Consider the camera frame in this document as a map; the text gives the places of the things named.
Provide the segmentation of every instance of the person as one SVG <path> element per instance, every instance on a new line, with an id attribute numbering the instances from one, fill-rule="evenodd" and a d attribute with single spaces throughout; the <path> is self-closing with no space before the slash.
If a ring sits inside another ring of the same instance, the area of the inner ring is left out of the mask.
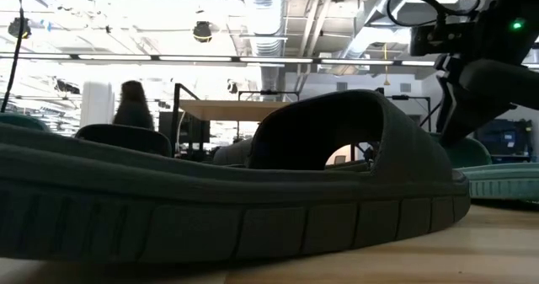
<path id="1" fill-rule="evenodd" d="M 120 106 L 112 123 L 154 130 L 142 84 L 128 81 L 121 85 Z"/>

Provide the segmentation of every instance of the wooden table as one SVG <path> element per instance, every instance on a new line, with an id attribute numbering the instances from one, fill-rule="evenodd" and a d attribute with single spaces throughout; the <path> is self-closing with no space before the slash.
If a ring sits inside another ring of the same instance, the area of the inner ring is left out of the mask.
<path id="1" fill-rule="evenodd" d="M 180 100 L 179 108 L 203 121 L 262 121 L 288 102 Z"/>
<path id="2" fill-rule="evenodd" d="M 447 230 L 367 249 L 242 265 L 0 260 L 1 284 L 539 283 L 539 212 L 473 206 Z"/>

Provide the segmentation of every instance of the ceiling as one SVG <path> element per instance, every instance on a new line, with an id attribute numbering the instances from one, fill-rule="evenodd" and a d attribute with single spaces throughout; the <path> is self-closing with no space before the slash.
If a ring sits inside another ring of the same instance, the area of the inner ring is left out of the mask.
<path id="1" fill-rule="evenodd" d="M 370 0 L 332 0 L 324 19 L 320 9 L 325 0 L 319 0 L 314 23 L 319 20 L 323 26 L 313 49 L 314 56 L 320 56 L 321 53 L 336 55 L 352 41 L 356 33 L 355 19 L 367 1 Z M 459 0 L 439 1 L 452 5 Z M 309 9 L 314 6 L 312 0 L 285 0 L 283 7 L 284 28 L 280 37 L 285 40 L 285 44 L 282 55 L 298 56 Z M 253 55 L 253 32 L 249 29 L 249 26 L 253 26 L 253 13 L 242 0 L 23 0 L 23 8 L 32 35 L 23 40 L 21 52 Z M 7 29 L 18 15 L 18 0 L 0 0 L 0 30 L 6 30 L 0 31 L 0 52 L 11 52 L 14 49 L 16 39 Z M 431 9 L 414 0 L 408 0 L 399 12 L 399 18 L 411 19 L 411 23 L 432 16 Z M 265 24 L 268 18 L 256 19 L 259 21 L 255 23 Z M 192 30 L 197 21 L 211 22 L 211 42 L 201 44 L 193 38 Z M 407 53 L 409 33 L 406 30 L 389 39 L 385 36 L 381 39 L 374 37 L 371 42 L 364 57 L 412 59 Z M 11 60 L 0 59 L 0 93 L 5 89 L 10 67 Z M 290 69 L 287 67 L 283 70 L 289 72 Z M 12 92 L 12 108 L 45 118 L 53 123 L 51 126 L 56 130 L 69 135 L 77 129 L 81 99 L 78 94 L 66 94 L 59 90 L 56 86 L 58 80 L 81 90 L 86 82 L 109 82 L 119 90 L 120 84 L 126 80 L 140 80 L 144 83 L 149 99 L 171 103 L 175 82 L 187 85 L 202 99 L 237 99 L 237 95 L 227 92 L 227 82 L 232 80 L 244 90 L 260 90 L 260 72 L 260 67 L 251 66 L 21 60 Z M 432 72 L 428 68 L 371 67 L 359 74 L 369 74 L 372 77 L 399 74 L 400 78 L 408 74 L 415 81 Z M 328 80 L 327 83 L 334 84 L 335 81 Z M 322 90 L 309 89 L 316 94 L 322 93 Z M 69 100 L 46 99 L 64 96 L 69 97 Z M 157 102 L 151 102 L 150 107 L 155 114 L 167 109 L 159 107 Z"/>

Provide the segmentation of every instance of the ceiling duct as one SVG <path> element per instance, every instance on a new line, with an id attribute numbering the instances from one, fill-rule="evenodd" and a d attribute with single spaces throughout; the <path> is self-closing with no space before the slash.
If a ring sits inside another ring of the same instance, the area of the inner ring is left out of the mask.
<path id="1" fill-rule="evenodd" d="M 257 36 L 251 38 L 254 56 L 283 56 L 284 42 L 278 39 L 283 32 L 285 0 L 243 0 L 248 9 L 249 31 Z M 280 90 L 280 69 L 261 67 L 262 89 Z"/>
<path id="2" fill-rule="evenodd" d="M 397 17 L 398 11 L 406 3 L 406 0 L 392 0 L 392 14 Z M 355 38 L 340 53 L 341 58 L 357 59 L 363 56 L 367 47 L 373 43 L 373 34 L 376 29 L 368 27 L 375 20 L 384 18 L 386 14 L 387 0 L 368 0 L 355 17 Z M 334 66 L 328 71 L 332 74 L 341 75 L 349 66 Z"/>

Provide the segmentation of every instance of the desk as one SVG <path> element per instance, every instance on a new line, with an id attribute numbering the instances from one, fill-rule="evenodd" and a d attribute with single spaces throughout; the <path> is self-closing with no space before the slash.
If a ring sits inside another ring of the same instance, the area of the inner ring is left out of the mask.
<path id="1" fill-rule="evenodd" d="M 179 108 L 202 121 L 262 121 L 287 102 L 180 100 Z"/>
<path id="2" fill-rule="evenodd" d="M 539 283 L 539 212 L 472 206 L 452 228 L 367 249 L 242 265 L 0 260 L 1 284 Z"/>

